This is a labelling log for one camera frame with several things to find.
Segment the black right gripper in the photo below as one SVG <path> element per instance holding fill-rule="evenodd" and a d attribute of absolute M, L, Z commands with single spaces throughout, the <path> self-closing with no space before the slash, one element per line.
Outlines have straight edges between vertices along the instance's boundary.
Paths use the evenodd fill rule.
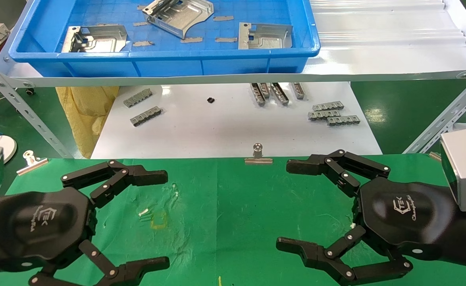
<path fill-rule="evenodd" d="M 450 219 L 450 192 L 443 186 L 400 183 L 388 178 L 391 169 L 339 149 L 306 160 L 288 160 L 290 174 L 326 176 L 347 195 L 357 197 L 357 223 L 325 248 L 312 242 L 279 237 L 276 248 L 299 255 L 305 267 L 326 272 L 341 286 L 358 286 L 404 277 L 413 265 L 402 255 L 434 261 L 443 256 L 440 237 Z M 362 187 L 351 173 L 370 179 Z M 361 240 L 388 261 L 357 267 L 341 257 Z"/>

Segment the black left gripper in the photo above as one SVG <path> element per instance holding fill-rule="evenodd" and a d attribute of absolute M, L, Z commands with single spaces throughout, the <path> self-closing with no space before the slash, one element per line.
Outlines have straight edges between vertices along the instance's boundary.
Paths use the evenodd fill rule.
<path fill-rule="evenodd" d="M 114 266 L 90 241 L 97 224 L 95 208 L 104 207 L 128 186 L 167 183 L 165 170 L 147 171 L 142 165 L 110 160 L 65 174 L 61 181 L 66 188 L 60 191 L 1 199 L 1 261 L 6 270 L 43 267 L 31 277 L 30 286 L 76 286 L 54 274 L 84 254 L 104 274 L 96 286 L 138 286 L 146 273 L 170 267 L 168 257 Z M 97 183 L 101 185 L 90 199 L 79 191 Z"/>

